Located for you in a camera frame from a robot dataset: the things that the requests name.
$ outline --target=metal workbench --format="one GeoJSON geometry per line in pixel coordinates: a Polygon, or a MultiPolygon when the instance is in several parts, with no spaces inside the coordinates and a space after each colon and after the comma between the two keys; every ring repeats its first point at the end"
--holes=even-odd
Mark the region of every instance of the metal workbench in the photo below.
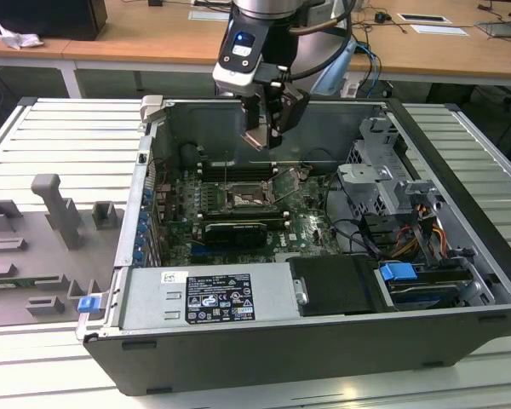
{"type": "MultiPolygon", "coordinates": [[[[23,178],[56,172],[63,194],[78,208],[95,195],[124,206],[142,135],[139,105],[40,99],[33,107],[18,107],[0,130],[0,197],[8,189],[22,211],[41,210],[23,178]]],[[[460,112],[406,107],[511,244],[511,164],[460,112]]],[[[423,176],[422,166],[415,167],[423,176]]],[[[91,359],[74,328],[0,328],[0,408],[511,407],[511,337],[450,368],[130,398],[91,359]]]]}

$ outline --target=computer case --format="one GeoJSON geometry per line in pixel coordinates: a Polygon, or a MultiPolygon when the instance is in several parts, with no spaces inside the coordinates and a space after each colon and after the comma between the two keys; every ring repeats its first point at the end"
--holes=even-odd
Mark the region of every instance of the computer case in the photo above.
{"type": "Polygon", "coordinates": [[[0,1],[0,25],[21,34],[95,40],[106,18],[104,0],[0,1]]]}

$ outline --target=blue plastic clip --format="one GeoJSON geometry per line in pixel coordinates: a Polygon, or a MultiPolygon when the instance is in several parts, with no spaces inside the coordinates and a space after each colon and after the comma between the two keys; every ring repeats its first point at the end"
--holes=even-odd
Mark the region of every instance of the blue plastic clip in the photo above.
{"type": "Polygon", "coordinates": [[[409,262],[387,262],[379,268],[385,281],[390,279],[417,279],[415,269],[409,262]]]}
{"type": "Polygon", "coordinates": [[[96,314],[100,312],[100,297],[98,296],[81,297],[78,302],[78,312],[80,314],[83,313],[96,314]]]}

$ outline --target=white sticker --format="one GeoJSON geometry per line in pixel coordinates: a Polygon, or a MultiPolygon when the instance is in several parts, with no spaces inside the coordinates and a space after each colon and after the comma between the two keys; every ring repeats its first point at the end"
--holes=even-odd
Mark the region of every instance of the white sticker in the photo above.
{"type": "Polygon", "coordinates": [[[186,283],[188,271],[163,271],[161,273],[161,284],[186,283]]]}

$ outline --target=power supply label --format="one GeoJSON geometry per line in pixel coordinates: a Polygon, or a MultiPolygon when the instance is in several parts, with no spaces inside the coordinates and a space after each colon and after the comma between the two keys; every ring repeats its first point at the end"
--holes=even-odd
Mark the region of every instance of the power supply label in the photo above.
{"type": "Polygon", "coordinates": [[[188,324],[256,319],[249,274],[187,277],[188,324]]]}

